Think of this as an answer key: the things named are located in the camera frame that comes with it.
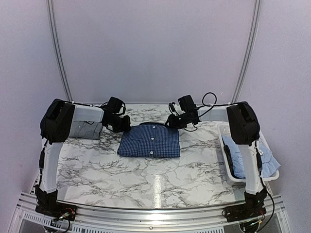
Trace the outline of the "blue checked long sleeve shirt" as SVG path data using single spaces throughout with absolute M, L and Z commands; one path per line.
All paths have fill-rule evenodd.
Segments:
M 141 123 L 123 133 L 117 154 L 121 157 L 179 158 L 179 131 L 159 123 Z

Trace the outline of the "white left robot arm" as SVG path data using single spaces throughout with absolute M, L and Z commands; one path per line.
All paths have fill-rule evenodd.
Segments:
M 36 212 L 53 217 L 68 214 L 75 218 L 77 207 L 57 201 L 56 174 L 59 155 L 70 136 L 96 139 L 103 127 L 114 133 L 131 129 L 125 115 L 125 103 L 111 97 L 101 106 L 55 99 L 40 122 L 42 150 L 39 159 L 40 178 L 35 186 Z

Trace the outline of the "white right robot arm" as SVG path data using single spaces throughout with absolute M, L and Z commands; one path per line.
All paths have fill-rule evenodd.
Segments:
M 196 126 L 204 115 L 217 106 L 215 102 L 202 103 L 201 106 L 207 110 L 199 113 L 200 107 L 194 103 L 191 95 L 179 98 L 178 104 L 182 110 L 181 114 L 176 111 L 175 102 L 168 105 L 171 114 L 165 125 L 169 128 L 185 129 L 188 124 Z M 256 213 L 264 214 L 266 212 L 264 200 L 268 192 L 262 177 L 262 159 L 258 149 L 260 125 L 257 116 L 245 101 L 230 103 L 225 107 L 230 135 L 241 152 L 246 178 L 245 203 L 225 208 L 225 214 L 227 216 L 242 214 L 244 217 L 252 217 Z

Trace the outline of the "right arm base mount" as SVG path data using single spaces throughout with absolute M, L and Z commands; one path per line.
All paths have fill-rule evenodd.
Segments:
M 254 218 L 266 214 L 264 205 L 253 209 L 247 209 L 246 204 L 239 204 L 233 206 L 227 206 L 223 209 L 222 215 L 226 218 L 227 222 L 241 221 L 249 218 Z

